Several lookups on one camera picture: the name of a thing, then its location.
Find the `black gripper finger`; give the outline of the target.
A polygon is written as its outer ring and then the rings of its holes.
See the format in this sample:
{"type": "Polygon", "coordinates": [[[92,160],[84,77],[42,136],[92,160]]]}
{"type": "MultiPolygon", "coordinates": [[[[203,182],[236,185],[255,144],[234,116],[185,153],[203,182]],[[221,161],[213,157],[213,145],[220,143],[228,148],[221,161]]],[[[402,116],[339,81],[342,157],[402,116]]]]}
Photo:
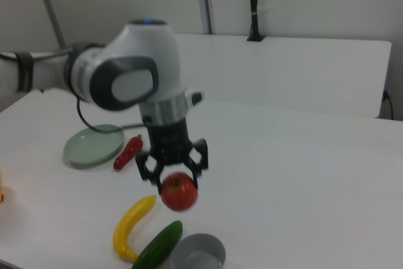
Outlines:
{"type": "Polygon", "coordinates": [[[139,152],[135,157],[135,162],[142,180],[149,180],[152,185],[157,187],[158,193],[162,193],[162,182],[160,177],[164,169],[164,162],[158,157],[155,157],[151,152],[139,152]],[[156,161],[153,171],[151,171],[146,165],[146,162],[150,157],[156,161]]]}
{"type": "Polygon", "coordinates": [[[195,142],[189,141],[185,144],[182,154],[182,163],[191,171],[193,184],[198,189],[198,177],[202,175],[202,171],[208,169],[208,146],[205,139],[199,139],[195,142]],[[195,150],[200,155],[198,163],[191,157],[190,153],[195,150]]]}

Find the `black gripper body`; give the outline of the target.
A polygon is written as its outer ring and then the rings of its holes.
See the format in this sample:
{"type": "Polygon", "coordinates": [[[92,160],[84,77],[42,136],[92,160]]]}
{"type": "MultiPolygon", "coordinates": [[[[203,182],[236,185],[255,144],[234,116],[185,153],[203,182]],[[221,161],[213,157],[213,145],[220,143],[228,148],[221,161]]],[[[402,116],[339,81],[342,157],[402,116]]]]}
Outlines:
{"type": "Polygon", "coordinates": [[[163,126],[147,126],[150,149],[148,156],[157,164],[170,166],[184,163],[190,158],[192,150],[185,118],[163,126]]]}

